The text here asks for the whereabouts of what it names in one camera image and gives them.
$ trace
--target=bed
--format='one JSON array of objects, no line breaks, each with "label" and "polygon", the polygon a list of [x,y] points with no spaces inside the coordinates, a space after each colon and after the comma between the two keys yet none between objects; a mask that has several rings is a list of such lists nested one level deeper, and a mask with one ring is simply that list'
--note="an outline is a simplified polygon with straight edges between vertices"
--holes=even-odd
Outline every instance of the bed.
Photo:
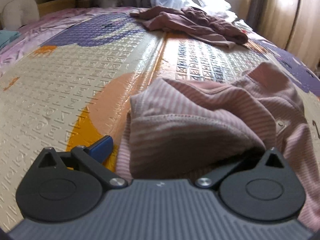
[{"label": "bed", "polygon": [[147,32],[128,14],[137,8],[66,9],[22,27],[0,52],[0,226],[22,216],[15,190],[43,147],[68,151],[111,135],[104,165],[115,170],[129,97],[156,77],[232,82],[271,60],[294,82],[320,161],[320,80],[304,64],[252,35],[221,49],[183,34]]}]

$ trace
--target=striped fabric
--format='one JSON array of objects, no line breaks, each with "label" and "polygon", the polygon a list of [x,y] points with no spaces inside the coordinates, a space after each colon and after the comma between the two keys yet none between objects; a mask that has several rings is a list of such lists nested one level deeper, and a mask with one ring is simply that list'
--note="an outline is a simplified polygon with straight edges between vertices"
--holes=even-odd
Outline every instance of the striped fabric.
[{"label": "striped fabric", "polygon": [[276,146],[306,191],[299,220],[320,228],[320,178],[303,103],[277,66],[231,85],[158,78],[131,97],[116,172],[127,180],[190,178],[218,160]]}]

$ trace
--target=mauve garment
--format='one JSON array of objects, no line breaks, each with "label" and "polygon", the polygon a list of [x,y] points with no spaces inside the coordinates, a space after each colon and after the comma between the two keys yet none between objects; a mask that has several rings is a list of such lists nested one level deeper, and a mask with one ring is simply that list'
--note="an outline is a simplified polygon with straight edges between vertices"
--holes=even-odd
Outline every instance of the mauve garment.
[{"label": "mauve garment", "polygon": [[299,220],[320,229],[320,179],[301,98],[277,66],[262,63],[230,85],[158,78],[131,97],[116,173],[127,179],[190,178],[246,149],[277,147],[306,202]]},{"label": "mauve garment", "polygon": [[235,43],[244,44],[248,37],[241,30],[224,19],[210,16],[204,11],[184,7],[181,10],[155,6],[131,16],[147,20],[142,24],[150,31],[182,31],[188,35],[212,45],[232,48]]}]

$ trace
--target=silver bolt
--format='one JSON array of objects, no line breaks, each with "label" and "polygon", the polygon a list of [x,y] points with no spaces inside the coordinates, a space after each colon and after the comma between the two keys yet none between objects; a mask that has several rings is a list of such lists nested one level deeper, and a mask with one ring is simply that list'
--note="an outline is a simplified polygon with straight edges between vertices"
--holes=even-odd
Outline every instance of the silver bolt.
[{"label": "silver bolt", "polygon": [[212,180],[209,178],[199,178],[197,180],[197,183],[201,186],[201,187],[208,187],[212,184]]},{"label": "silver bolt", "polygon": [[121,187],[121,186],[123,186],[123,185],[125,184],[125,180],[122,179],[122,178],[113,178],[113,179],[110,180],[110,184],[111,184],[112,186],[119,186],[119,187]]}]

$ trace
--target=wardrobe door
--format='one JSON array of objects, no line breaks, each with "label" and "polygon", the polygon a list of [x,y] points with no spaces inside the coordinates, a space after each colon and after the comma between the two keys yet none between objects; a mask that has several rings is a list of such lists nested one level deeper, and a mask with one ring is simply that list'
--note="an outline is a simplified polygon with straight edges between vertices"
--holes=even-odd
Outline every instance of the wardrobe door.
[{"label": "wardrobe door", "polygon": [[287,51],[312,71],[320,59],[320,0],[301,0]]},{"label": "wardrobe door", "polygon": [[285,49],[296,16],[299,0],[266,0],[258,33]]}]

